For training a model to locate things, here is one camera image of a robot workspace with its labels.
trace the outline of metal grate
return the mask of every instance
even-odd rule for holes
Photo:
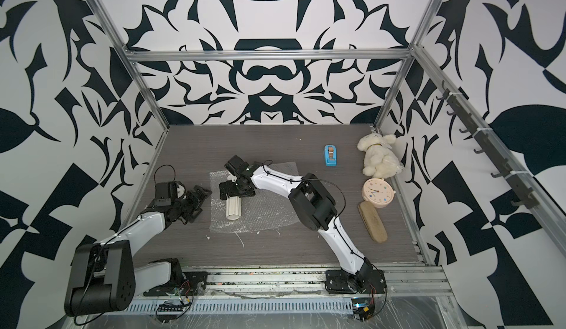
[[[123,311],[113,314],[154,314],[166,300],[133,300]],[[187,314],[274,314],[274,313],[337,313],[352,314],[350,298],[270,298],[195,300]]]

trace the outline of plush lamb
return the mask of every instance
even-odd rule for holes
[[[397,137],[393,134],[381,136],[377,133],[366,135],[359,140],[358,150],[366,152],[363,174],[373,178],[388,178],[402,171],[403,166],[391,151],[390,144],[395,140]]]

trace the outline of blue tape dispenser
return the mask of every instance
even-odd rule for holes
[[[324,159],[327,166],[336,166],[336,147],[334,145],[324,147]]]

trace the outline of white plastic object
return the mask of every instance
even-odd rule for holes
[[[137,219],[124,227],[124,231],[118,231],[117,234],[105,238],[97,243],[112,244],[118,241],[130,241],[130,251],[134,256],[141,247],[143,247],[153,236],[160,234],[165,229],[165,216],[162,212],[152,211],[140,214]]]
[[[370,178],[362,187],[362,197],[373,206],[386,207],[393,200],[395,191],[385,180],[381,178]]]
[[[301,184],[302,178],[301,176],[291,176],[274,171],[267,166],[259,167],[251,176],[256,188],[267,189],[285,198],[289,197],[291,190]]]
[[[362,268],[364,254],[350,240],[338,217],[335,216],[330,220],[328,230],[319,228],[318,233],[328,243],[344,271],[355,275]]]
[[[229,197],[226,200],[226,218],[237,220],[242,216],[242,201],[240,197]]]
[[[134,296],[141,295],[145,291],[165,284],[171,278],[171,263],[158,262],[147,264],[134,270],[136,279]]]

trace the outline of bubble wrap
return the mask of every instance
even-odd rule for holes
[[[288,175],[298,175],[295,162],[272,164],[270,168]],[[220,200],[218,184],[225,182],[228,175],[228,171],[210,173],[210,231],[233,234],[274,229],[299,222],[289,199],[264,189],[256,189],[253,197],[242,198],[242,216],[239,219],[226,219],[226,202]]]

